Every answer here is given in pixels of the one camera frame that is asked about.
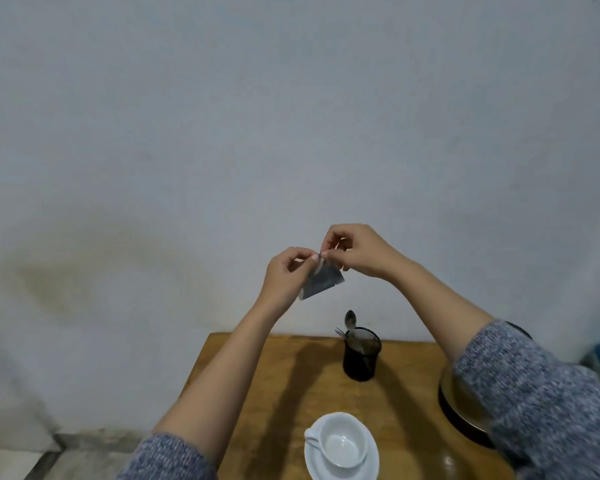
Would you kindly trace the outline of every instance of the person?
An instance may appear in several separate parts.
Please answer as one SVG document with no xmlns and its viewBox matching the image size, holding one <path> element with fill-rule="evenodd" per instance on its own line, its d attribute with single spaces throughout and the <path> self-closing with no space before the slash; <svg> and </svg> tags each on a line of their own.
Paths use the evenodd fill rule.
<svg viewBox="0 0 600 480">
<path fill-rule="evenodd" d="M 332 226 L 320 255 L 390 282 L 407 298 L 492 418 L 490 437 L 519 477 L 600 479 L 600 384 L 589 371 L 495 320 L 368 225 Z M 265 339 L 318 259 L 289 248 L 271 260 L 254 306 L 138 446 L 120 480 L 217 477 Z"/>
</svg>

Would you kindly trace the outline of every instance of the person's right arm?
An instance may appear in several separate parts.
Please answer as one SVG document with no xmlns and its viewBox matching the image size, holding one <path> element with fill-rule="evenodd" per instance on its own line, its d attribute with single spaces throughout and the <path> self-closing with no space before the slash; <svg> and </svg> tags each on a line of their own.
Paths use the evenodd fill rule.
<svg viewBox="0 0 600 480">
<path fill-rule="evenodd" d="M 391 282 L 492 418 L 491 439 L 522 477 L 600 478 L 600 384 L 496 321 L 371 227 L 332 226 L 321 256 Z"/>
</svg>

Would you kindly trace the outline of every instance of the person's right hand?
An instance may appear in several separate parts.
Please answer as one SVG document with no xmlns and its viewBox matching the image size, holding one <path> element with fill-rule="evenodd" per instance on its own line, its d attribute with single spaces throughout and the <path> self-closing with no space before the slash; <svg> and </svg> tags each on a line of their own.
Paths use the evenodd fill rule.
<svg viewBox="0 0 600 480">
<path fill-rule="evenodd" d="M 349 268 L 387 280 L 391 270 L 404 259 L 366 224 L 337 224 L 329 228 L 320 256 L 343 271 Z"/>
</svg>

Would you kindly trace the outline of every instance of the gray sweater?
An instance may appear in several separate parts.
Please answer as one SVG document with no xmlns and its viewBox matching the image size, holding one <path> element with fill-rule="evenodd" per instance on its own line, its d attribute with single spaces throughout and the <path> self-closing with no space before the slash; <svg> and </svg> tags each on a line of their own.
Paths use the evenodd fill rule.
<svg viewBox="0 0 600 480">
<path fill-rule="evenodd" d="M 600 383 L 504 322 L 485 327 L 456 362 L 493 421 L 491 440 L 524 479 L 600 479 Z M 144 440 L 119 480 L 211 480 L 195 447 Z"/>
</svg>

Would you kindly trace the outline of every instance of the cup handle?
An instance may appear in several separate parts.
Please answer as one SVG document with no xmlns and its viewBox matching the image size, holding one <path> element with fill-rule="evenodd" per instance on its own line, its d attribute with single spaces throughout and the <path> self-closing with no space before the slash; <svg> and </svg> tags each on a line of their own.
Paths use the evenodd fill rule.
<svg viewBox="0 0 600 480">
<path fill-rule="evenodd" d="M 320 439 L 318 439 L 318 432 L 307 428 L 304 430 L 304 441 L 309 443 L 312 447 L 320 450 Z"/>
</svg>

